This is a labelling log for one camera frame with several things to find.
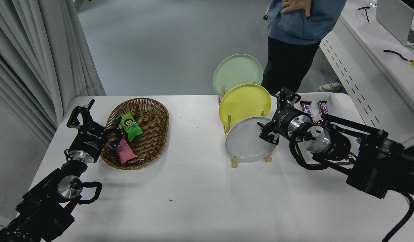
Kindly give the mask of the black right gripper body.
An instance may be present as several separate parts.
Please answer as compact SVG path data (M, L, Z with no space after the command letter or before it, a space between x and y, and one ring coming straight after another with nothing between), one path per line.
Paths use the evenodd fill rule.
M291 134L300 125L300 111L295 108L276 109L272 121L274 122L273 131L289 140Z

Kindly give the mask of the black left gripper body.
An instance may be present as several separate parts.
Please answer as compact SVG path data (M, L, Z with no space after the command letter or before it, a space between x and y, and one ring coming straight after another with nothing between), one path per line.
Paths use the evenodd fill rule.
M69 148L69 157L80 161L98 161L98 158L107 143L105 129L81 126L77 136Z

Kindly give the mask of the person's hand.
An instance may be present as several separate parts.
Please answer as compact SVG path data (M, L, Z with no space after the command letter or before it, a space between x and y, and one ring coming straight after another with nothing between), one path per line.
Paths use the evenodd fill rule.
M287 14L290 12L303 10L305 13L305 18L310 17L311 13L312 0L283 0L281 14Z

